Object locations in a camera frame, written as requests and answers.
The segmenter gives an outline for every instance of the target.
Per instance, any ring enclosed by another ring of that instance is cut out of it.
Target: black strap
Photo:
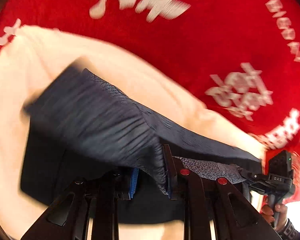
[[[278,234],[282,238],[282,240],[295,240],[297,239],[299,232],[294,229],[294,226],[292,225],[290,219],[288,219],[286,226],[281,229]]]

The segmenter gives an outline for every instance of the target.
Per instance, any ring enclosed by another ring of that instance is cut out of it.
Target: black handle
[[[271,226],[273,228],[275,228],[278,225],[278,221],[279,221],[280,212],[275,211],[275,208],[274,208],[275,205],[278,203],[279,204],[282,203],[282,200],[281,201],[278,200],[275,195],[268,196],[268,205],[273,210],[273,213],[274,213],[273,217],[275,219],[274,222],[271,223]]]

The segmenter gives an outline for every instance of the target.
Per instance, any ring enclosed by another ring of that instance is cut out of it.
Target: finger
[[[273,210],[271,209],[271,207],[269,207],[268,205],[264,205],[263,207],[262,207],[262,209],[261,209],[261,211],[264,213],[264,214],[266,214],[266,215],[268,215],[268,216],[273,216]]]
[[[288,208],[285,204],[277,204],[274,208],[277,212],[280,212],[281,214],[287,214]]]
[[[274,217],[273,216],[268,216],[266,214],[261,214],[261,215],[268,222],[268,224],[271,224],[272,222],[274,222]]]
[[[276,230],[279,231],[286,224],[286,221],[287,221],[287,210],[288,210],[288,208],[284,204],[277,204],[275,206],[275,210],[277,212],[280,212],[280,216],[279,216],[279,219],[278,219],[278,224],[277,224],[277,227],[276,227]]]

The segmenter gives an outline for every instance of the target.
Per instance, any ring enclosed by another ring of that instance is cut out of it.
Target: red button
[[[228,183],[227,179],[226,178],[219,178],[218,179],[218,183],[221,184],[221,185],[225,185]]]
[[[190,171],[188,169],[181,169],[180,173],[181,173],[181,175],[185,175],[186,176],[186,175],[190,174]]]

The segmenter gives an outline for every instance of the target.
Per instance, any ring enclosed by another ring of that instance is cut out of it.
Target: blue plastic part
[[[130,198],[133,198],[133,195],[136,192],[138,175],[139,175],[139,169],[134,168],[130,179],[130,191],[129,191]]]

